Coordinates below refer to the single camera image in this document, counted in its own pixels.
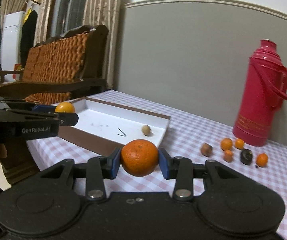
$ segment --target checkered tablecloth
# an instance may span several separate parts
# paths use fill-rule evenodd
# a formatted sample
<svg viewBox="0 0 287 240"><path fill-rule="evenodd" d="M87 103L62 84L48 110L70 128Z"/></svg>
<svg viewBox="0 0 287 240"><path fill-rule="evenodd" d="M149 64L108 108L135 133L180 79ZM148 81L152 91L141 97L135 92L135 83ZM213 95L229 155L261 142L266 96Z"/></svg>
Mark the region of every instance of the checkered tablecloth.
<svg viewBox="0 0 287 240"><path fill-rule="evenodd" d="M269 164L266 168L256 169L254 164L243 165L238 159L237 150L234 150L235 160L232 163L226 163L222 159L220 141L225 137L234 139L230 126L112 90L91 97L171 116L170 126L161 147L165 148L172 157L181 155L190 158L194 163L204 163L207 158L200 154L199 149L206 142L213 146L212 159L279 193L285 201L286 212L278 233L287 239L287 146L272 141L264 147L246 145L253 151L254 159L262 152L268 154ZM58 137L33 140L27 144L41 170L66 158L72 158L76 163L83 163L97 156ZM133 177L120 167L117 178L106 179L105 187L108 194L112 191L169 191L172 194L174 183L173 179L165 180L162 177L159 167L152 174L142 178ZM79 181L75 190L79 193L84 192L84 181ZM202 180L194 179L194 195L200 195L203 191Z"/></svg>

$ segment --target thermos handle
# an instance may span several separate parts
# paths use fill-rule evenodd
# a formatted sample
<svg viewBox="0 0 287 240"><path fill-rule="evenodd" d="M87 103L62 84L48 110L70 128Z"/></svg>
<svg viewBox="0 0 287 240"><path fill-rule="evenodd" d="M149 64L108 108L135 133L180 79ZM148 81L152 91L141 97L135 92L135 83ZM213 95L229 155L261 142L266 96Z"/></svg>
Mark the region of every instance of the thermos handle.
<svg viewBox="0 0 287 240"><path fill-rule="evenodd" d="M256 69L256 71L260 74L262 80L264 81L264 83L266 84L266 86L271 89L276 95L278 95L280 98L287 100L287 68L284 67L284 71L283 71L283 87L282 87L282 91L278 88L276 88L271 81L269 80L269 78L267 77L266 73L259 67L258 63L255 62L254 59L252 59L253 62L253 66ZM273 108L279 108L282 105L282 100L279 100L279 102L277 103L277 105L272 106Z"/></svg>

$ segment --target wooden chair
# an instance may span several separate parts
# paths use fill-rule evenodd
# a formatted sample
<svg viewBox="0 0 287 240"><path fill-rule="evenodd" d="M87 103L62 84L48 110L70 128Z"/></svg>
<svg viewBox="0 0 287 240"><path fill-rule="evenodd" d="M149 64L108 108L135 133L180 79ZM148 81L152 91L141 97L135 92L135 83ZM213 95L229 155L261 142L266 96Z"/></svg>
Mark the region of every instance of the wooden chair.
<svg viewBox="0 0 287 240"><path fill-rule="evenodd" d="M29 51L24 71L0 71L1 81L6 74L22 74L20 81L0 84L0 96L54 104L89 95L91 88L104 87L102 65L107 35L104 25L82 26L37 44ZM5 146L8 155L0 162L11 185L39 172L23 139L12 138Z"/></svg>

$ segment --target straw hat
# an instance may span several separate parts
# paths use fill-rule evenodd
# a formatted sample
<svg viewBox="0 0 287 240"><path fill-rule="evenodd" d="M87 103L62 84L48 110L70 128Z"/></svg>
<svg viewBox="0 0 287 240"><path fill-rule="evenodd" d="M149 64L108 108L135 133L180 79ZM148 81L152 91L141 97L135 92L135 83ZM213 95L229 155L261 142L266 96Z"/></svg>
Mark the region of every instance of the straw hat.
<svg viewBox="0 0 287 240"><path fill-rule="evenodd" d="M42 0L31 0L33 3L40 5L42 3Z"/></svg>

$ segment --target brown box edge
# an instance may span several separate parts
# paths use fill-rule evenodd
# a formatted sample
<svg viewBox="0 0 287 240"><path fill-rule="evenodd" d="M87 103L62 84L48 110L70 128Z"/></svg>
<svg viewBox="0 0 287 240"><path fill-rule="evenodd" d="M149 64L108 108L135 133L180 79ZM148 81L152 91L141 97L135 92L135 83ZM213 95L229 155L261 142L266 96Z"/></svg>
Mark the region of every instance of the brown box edge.
<svg viewBox="0 0 287 240"><path fill-rule="evenodd" d="M71 103L73 104L77 101L81 101L84 99L98 102L98 103L103 103L103 104L110 105L110 106L116 106L116 107L120 107L120 108L124 108L124 109L128 109L128 110L140 112L143 114L149 114L149 115L165 118L168 120L170 120L170 118L171 118L168 115L158 114L158 113L154 113L151 111L146 111L146 110L142 110L142 109L138 109L138 108L134 108L134 107L129 107L129 106L124 106L124 105L120 105L120 104L116 104L116 103L102 101L102 100L98 100L98 99L94 99L94 98L83 97L83 98L73 100L73 101L71 101ZM103 156L109 156L116 147L118 147L118 148L124 147L123 144L111 141L109 139L99 137L99 136L94 135L94 134L90 134L90 133L81 131L77 128L74 128L73 126L60 126L59 132L58 132L58 137L66 140L68 142L71 142L71 143L73 143L79 147L82 147L84 149L87 149L89 151L95 152L95 153L97 153L99 155L103 155Z"/></svg>

